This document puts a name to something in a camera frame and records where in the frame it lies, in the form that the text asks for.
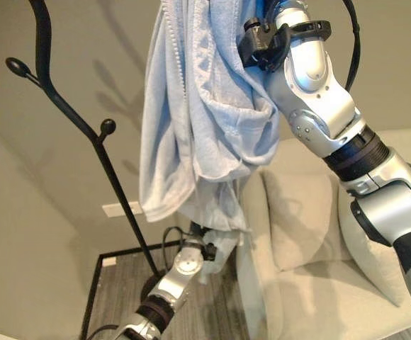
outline round hook knob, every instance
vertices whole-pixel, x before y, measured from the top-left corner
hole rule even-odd
[[[104,135],[110,135],[116,131],[116,122],[110,118],[105,119],[100,125],[101,133]]]
[[[30,74],[28,65],[19,59],[13,57],[7,58],[6,65],[17,76],[26,78],[26,76]]]

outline wall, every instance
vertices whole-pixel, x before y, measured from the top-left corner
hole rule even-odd
[[[159,2],[46,1],[52,21],[52,80],[96,131],[112,118],[105,146],[128,200],[137,200],[144,68]],[[32,180],[101,253],[137,247],[124,217],[101,209],[118,200],[89,141],[25,79],[7,70],[17,57],[34,70],[35,20],[28,1],[0,0],[0,136],[30,169]],[[161,242],[171,217],[148,224],[148,244]]]
[[[0,334],[75,339],[97,256],[0,140]]]

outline beige wall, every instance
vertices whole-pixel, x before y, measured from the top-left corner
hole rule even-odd
[[[97,257],[0,139],[0,334],[74,339]]]
[[[46,2],[53,82],[96,131],[105,118],[117,122],[105,145],[128,199],[137,200],[144,68],[159,2]],[[35,71],[34,30],[28,1],[0,0],[0,136],[90,245],[100,252],[136,247],[126,219],[108,219],[101,209],[117,198],[89,141],[40,89],[4,65],[13,56]],[[149,244],[176,223],[137,219]]]
[[[343,84],[353,36],[339,0],[311,0],[313,18],[332,22],[327,41]],[[52,75],[60,93],[106,141],[129,200],[137,200],[144,63],[158,0],[47,0]],[[411,127],[411,1],[355,1],[361,66],[351,91],[374,129]],[[89,141],[28,81],[4,66],[34,67],[34,19],[27,1],[0,0],[0,332],[68,339],[78,332],[99,253],[136,247],[125,218],[107,219],[116,198]],[[282,138],[290,137],[286,124]],[[150,225],[159,243],[176,217]]]

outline electrical outlet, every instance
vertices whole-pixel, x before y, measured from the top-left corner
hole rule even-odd
[[[132,210],[132,213],[134,215],[142,214],[141,205],[137,200],[128,202],[128,205],[130,206],[130,209]],[[125,216],[125,212],[123,211],[122,205],[120,205],[120,203],[102,205],[101,208],[108,217]]]

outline beige pillow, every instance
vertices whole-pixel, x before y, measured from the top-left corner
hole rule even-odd
[[[337,219],[337,180],[326,174],[262,171],[274,261],[287,271],[316,261],[347,260]]]
[[[354,198],[340,188],[339,224],[347,249],[372,284],[399,306],[407,294],[407,287],[395,250],[373,242],[366,236],[350,210],[353,200]]]

